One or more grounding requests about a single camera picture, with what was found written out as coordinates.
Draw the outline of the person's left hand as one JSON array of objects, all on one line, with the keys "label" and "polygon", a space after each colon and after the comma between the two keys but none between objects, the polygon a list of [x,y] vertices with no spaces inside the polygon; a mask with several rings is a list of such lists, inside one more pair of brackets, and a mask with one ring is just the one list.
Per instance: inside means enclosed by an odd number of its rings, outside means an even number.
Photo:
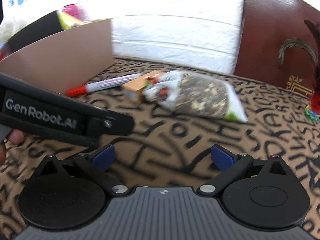
[{"label": "person's left hand", "polygon": [[[20,130],[13,129],[6,137],[6,140],[12,144],[20,144],[24,142],[24,133]],[[7,154],[7,148],[4,140],[0,144],[0,165],[2,166],[5,163]]]}]

